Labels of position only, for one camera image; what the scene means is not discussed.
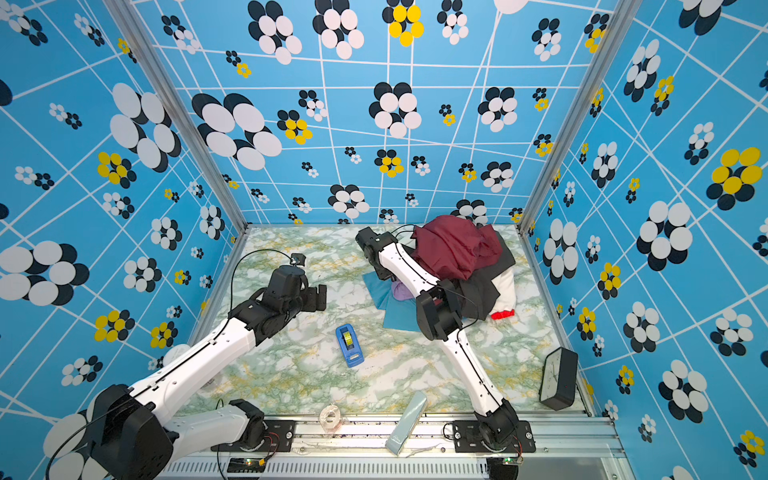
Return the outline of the white cartoon print cloth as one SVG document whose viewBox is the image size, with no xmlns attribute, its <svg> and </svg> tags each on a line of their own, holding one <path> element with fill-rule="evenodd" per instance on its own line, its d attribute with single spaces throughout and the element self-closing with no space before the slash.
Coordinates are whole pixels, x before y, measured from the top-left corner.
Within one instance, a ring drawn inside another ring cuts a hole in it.
<svg viewBox="0 0 768 480">
<path fill-rule="evenodd" d="M 515 272 L 510 267 L 492 280 L 499 296 L 490 311 L 492 320 L 512 318 L 516 314 L 517 296 L 515 291 Z"/>
</svg>

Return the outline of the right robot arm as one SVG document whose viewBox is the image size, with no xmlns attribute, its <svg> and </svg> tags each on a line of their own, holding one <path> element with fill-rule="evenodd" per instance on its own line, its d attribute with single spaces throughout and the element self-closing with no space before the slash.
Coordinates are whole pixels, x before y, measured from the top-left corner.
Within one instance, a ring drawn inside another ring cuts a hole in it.
<svg viewBox="0 0 768 480">
<path fill-rule="evenodd" d="M 398 280 L 414 296 L 418 327 L 427 340 L 439 344 L 459 374 L 486 446 L 492 451 L 508 447 L 516 437 L 519 417 L 470 345 L 459 294 L 422 268 L 392 233 L 365 227 L 355 241 L 379 279 Z"/>
</svg>

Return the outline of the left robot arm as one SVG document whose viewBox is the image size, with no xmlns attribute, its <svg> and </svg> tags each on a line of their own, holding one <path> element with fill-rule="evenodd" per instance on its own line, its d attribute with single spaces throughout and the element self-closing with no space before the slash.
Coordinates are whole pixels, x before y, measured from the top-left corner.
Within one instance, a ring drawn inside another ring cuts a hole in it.
<svg viewBox="0 0 768 480">
<path fill-rule="evenodd" d="M 102 390 L 89 407 L 62 419 L 45 440 L 47 479 L 154 479 L 168 464 L 213 447 L 279 446 L 264 412 L 235 399 L 187 419 L 179 409 L 225 367 L 283 330 L 298 314 L 325 310 L 327 288 L 302 268 L 282 265 L 267 287 L 233 307 L 226 320 L 148 377 Z"/>
</svg>

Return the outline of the purple cloth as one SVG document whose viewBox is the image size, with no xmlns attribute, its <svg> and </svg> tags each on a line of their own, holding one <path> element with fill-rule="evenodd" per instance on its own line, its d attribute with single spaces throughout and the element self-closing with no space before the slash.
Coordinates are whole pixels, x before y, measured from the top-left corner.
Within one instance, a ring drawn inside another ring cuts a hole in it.
<svg viewBox="0 0 768 480">
<path fill-rule="evenodd" d="M 412 292 L 399 280 L 392 283 L 391 293 L 397 301 L 409 301 L 414 298 Z"/>
</svg>

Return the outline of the teal cloth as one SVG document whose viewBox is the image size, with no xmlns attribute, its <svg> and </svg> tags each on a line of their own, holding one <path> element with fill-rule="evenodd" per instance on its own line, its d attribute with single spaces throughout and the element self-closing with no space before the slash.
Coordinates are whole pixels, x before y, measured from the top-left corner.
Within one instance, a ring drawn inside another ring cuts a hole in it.
<svg viewBox="0 0 768 480">
<path fill-rule="evenodd" d="M 383 327 L 390 330 L 419 333 L 415 297 L 397 301 L 391 293 L 392 280 L 381 280 L 375 272 L 363 276 L 363 281 L 378 310 L 384 312 Z"/>
</svg>

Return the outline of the maroon cloth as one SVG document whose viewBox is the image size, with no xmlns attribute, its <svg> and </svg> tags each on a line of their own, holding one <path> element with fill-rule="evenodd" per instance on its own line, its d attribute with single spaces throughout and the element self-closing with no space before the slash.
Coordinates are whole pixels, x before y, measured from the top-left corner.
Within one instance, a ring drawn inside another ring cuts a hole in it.
<svg viewBox="0 0 768 480">
<path fill-rule="evenodd" d="M 442 215 L 411 234 L 413 258 L 441 280 L 468 280 L 477 270 L 496 264 L 502 256 L 500 240 L 490 225 Z"/>
</svg>

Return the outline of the dark grey cloth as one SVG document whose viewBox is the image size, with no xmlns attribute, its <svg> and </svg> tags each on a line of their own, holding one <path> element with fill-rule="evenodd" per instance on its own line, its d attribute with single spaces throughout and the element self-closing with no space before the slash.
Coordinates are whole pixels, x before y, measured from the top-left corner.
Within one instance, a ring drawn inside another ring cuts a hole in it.
<svg viewBox="0 0 768 480">
<path fill-rule="evenodd" d="M 453 290 L 458 293 L 461 314 L 466 319 L 485 320 L 499 296 L 492 280 L 510 267 L 516 260 L 499 232 L 496 237 L 501 247 L 499 260 L 490 266 L 475 270 L 468 280 L 451 280 Z"/>
</svg>

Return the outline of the blue tape dispenser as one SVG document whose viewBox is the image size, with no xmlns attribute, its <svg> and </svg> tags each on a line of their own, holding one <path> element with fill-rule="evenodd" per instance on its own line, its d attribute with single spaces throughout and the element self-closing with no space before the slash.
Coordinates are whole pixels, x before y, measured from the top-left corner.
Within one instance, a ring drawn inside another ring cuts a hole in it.
<svg viewBox="0 0 768 480">
<path fill-rule="evenodd" d="M 351 324 L 344 324 L 335 331 L 343 358 L 349 368 L 354 368 L 364 362 L 364 355 L 356 332 Z"/>
</svg>

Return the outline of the clear tape roll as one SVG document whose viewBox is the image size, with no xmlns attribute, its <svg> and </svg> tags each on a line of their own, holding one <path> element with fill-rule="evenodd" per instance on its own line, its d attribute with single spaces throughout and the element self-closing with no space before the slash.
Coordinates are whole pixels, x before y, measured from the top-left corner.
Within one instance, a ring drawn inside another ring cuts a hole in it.
<svg viewBox="0 0 768 480">
<path fill-rule="evenodd" d="M 326 432 L 336 430 L 342 423 L 343 416 L 337 405 L 328 405 L 322 409 L 318 421 L 322 429 Z"/>
</svg>

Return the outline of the pale green rectangular bar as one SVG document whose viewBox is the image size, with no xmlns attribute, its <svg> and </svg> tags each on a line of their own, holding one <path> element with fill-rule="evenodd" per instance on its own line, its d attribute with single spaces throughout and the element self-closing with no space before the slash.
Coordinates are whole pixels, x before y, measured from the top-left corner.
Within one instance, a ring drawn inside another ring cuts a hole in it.
<svg viewBox="0 0 768 480">
<path fill-rule="evenodd" d="M 410 437 L 416 425 L 419 423 L 427 406 L 427 396 L 416 392 L 401 415 L 396 426 L 385 442 L 385 448 L 393 455 L 399 456 L 406 440 Z"/>
</svg>

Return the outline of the black speaker box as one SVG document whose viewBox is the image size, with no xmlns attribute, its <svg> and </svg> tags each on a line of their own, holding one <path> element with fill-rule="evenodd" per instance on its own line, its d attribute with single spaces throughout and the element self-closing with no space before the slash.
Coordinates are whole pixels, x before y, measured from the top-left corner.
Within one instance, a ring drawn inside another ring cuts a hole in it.
<svg viewBox="0 0 768 480">
<path fill-rule="evenodd" d="M 539 401 L 554 411 L 571 407 L 576 398 L 578 355 L 560 347 L 546 356 Z"/>
</svg>

